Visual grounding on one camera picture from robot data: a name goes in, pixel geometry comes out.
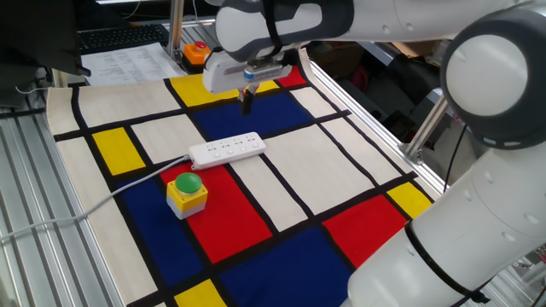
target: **blue rectangle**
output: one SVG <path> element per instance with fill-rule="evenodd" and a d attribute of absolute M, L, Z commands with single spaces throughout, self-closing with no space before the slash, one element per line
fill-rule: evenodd
<path fill-rule="evenodd" d="M 240 307 L 340 306 L 351 271 L 318 228 L 220 275 Z"/>
<path fill-rule="evenodd" d="M 311 120 L 307 112 L 285 93 L 256 98 L 250 114 L 243 116 L 241 104 L 228 104 L 194 113 L 213 140 L 256 131 L 262 135 Z"/>
<path fill-rule="evenodd" d="M 167 286 L 203 270 L 180 220 L 154 180 L 139 183 L 121 195 Z"/>

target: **green button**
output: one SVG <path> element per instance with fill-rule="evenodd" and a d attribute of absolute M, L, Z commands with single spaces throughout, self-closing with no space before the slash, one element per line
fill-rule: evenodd
<path fill-rule="evenodd" d="M 178 175 L 175 184 L 180 192 L 185 194 L 192 194 L 197 192 L 201 188 L 203 182 L 201 181 L 201 178 L 199 176 L 195 175 L 194 173 L 188 172 Z"/>

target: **white cable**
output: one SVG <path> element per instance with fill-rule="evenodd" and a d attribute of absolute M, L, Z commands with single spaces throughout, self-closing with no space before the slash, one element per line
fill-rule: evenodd
<path fill-rule="evenodd" d="M 28 225 L 26 226 L 25 228 L 22 228 L 22 229 L 19 229 L 17 231 L 14 231 L 14 232 L 11 232 L 3 237 L 0 237 L 0 243 L 2 243 L 4 240 L 7 240 L 11 237 L 14 237 L 16 235 L 20 235 L 30 229 L 35 229 L 36 227 L 40 227 L 40 226 L 43 226 L 43 225 L 46 225 L 46 224 L 50 224 L 50 223 L 63 223 L 63 222 L 71 222 L 71 221 L 75 221 L 75 220 L 79 220 L 81 218 L 84 218 L 84 217 L 87 217 L 89 216 L 91 213 L 95 212 L 98 208 L 100 208 L 102 205 L 106 204 L 107 201 L 109 201 L 111 198 L 113 198 L 115 195 L 125 191 L 126 189 L 128 188 L 131 188 L 131 187 L 134 187 L 136 186 L 138 183 L 141 183 L 141 182 L 145 182 L 147 181 L 149 178 L 151 177 L 154 177 L 156 175 L 158 175 L 159 173 L 161 173 L 162 171 L 168 169 L 168 168 L 171 168 L 173 167 L 174 165 L 182 162 L 182 161 L 185 161 L 189 159 L 189 155 L 185 155 L 183 156 L 182 158 L 170 163 L 169 165 L 165 166 L 165 167 L 162 167 L 161 169 L 147 175 L 146 177 L 142 178 L 142 179 L 139 179 L 133 183 L 130 183 L 130 184 L 127 184 L 126 186 L 124 186 L 123 188 L 118 188 L 117 190 L 113 191 L 109 196 L 107 196 L 104 200 L 101 200 L 98 204 L 96 204 L 95 206 L 93 206 L 91 209 L 89 209 L 88 211 L 80 214 L 80 215 L 77 215 L 75 217 L 64 217 L 64 218 L 56 218 L 56 219 L 52 219 L 52 220 L 49 220 L 49 221 L 43 221 L 43 222 L 39 222 L 39 223 L 34 223 L 32 225 Z"/>
<path fill-rule="evenodd" d="M 37 90 L 46 90 L 46 89 L 48 89 L 49 87 L 46 87 L 46 88 L 36 88 L 36 89 L 31 90 L 31 91 L 28 91 L 28 92 L 20 91 L 20 90 L 17 88 L 17 86 L 15 86 L 15 89 L 16 89 L 18 92 L 20 92 L 21 94 L 31 94 L 31 93 L 33 93 L 33 92 L 35 92 L 35 91 L 37 91 Z"/>
<path fill-rule="evenodd" d="M 135 10 L 134 10 L 129 16 L 124 17 L 123 19 L 130 19 L 130 18 L 137 12 L 138 7 L 140 6 L 140 3 L 142 3 L 142 0 L 139 0 L 139 1 L 138 1 L 138 4 L 136 5 Z"/>
<path fill-rule="evenodd" d="M 195 5 L 195 0 L 194 0 L 194 12 L 195 12 L 195 21 L 197 21 L 199 17 L 197 17 L 197 6 Z"/>

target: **white power strip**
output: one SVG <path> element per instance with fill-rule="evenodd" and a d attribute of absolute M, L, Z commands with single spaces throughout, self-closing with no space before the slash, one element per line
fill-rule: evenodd
<path fill-rule="evenodd" d="M 264 150 L 265 143 L 258 133 L 250 132 L 192 146 L 189 148 L 189 157 L 194 162 L 192 169 L 205 170 L 261 154 Z"/>

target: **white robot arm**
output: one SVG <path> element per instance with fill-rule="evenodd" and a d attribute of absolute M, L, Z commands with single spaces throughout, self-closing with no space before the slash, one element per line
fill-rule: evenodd
<path fill-rule="evenodd" d="M 227 0 L 216 27 L 204 83 L 246 94 L 307 41 L 454 38 L 444 94 L 492 149 L 355 271 L 344 307 L 485 302 L 477 289 L 546 241 L 545 1 Z"/>
<path fill-rule="evenodd" d="M 312 40 L 453 38 L 478 18 L 514 1 L 518 0 L 226 0 L 216 19 L 224 51 L 210 56 L 203 81 L 209 91 L 218 93 L 286 76 L 292 61 L 285 51 Z"/>

